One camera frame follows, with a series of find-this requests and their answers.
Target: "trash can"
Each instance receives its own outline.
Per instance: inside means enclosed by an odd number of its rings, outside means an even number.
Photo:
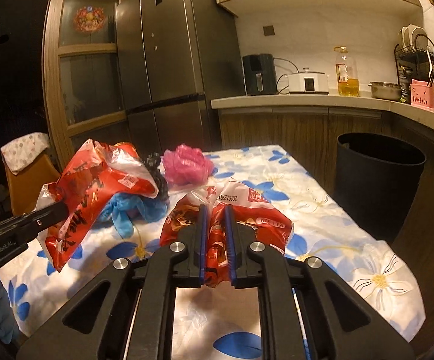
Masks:
[[[424,165],[424,153],[400,139],[340,135],[334,200],[375,239],[391,243],[411,208]]]

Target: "dark doorway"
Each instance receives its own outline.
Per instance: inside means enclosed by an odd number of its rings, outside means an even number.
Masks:
[[[48,1],[0,0],[0,147],[36,131],[48,133],[41,70]],[[6,184],[0,154],[0,185]],[[8,215],[6,200],[0,219]]]

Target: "cooking oil bottle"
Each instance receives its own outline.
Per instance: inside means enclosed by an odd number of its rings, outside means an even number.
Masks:
[[[359,96],[359,78],[355,59],[348,54],[345,46],[334,47],[334,51],[338,53],[335,59],[335,70],[339,95]]]

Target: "stainless steel pot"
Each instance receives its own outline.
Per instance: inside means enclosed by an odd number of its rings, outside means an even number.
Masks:
[[[373,81],[369,86],[372,91],[372,97],[376,99],[400,101],[402,97],[402,87],[399,84]]]

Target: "red plastic bag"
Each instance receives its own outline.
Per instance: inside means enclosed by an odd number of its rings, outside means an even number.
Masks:
[[[273,246],[282,254],[292,232],[292,221],[273,207],[257,191],[238,181],[228,181],[215,187],[203,187],[187,193],[167,216],[160,235],[160,245],[177,239],[181,228],[197,222],[199,206],[209,212],[205,284],[215,287],[229,281],[225,233],[221,221],[224,208],[232,204],[235,220],[254,228],[258,241]]]
[[[158,188],[133,145],[110,146],[87,140],[55,183],[42,187],[36,209],[63,200],[70,216],[38,235],[57,271],[82,242],[108,200],[118,192],[155,198]]]
[[[165,150],[162,162],[166,180],[174,185],[203,185],[214,170],[202,150],[187,145],[180,145],[175,151]]]

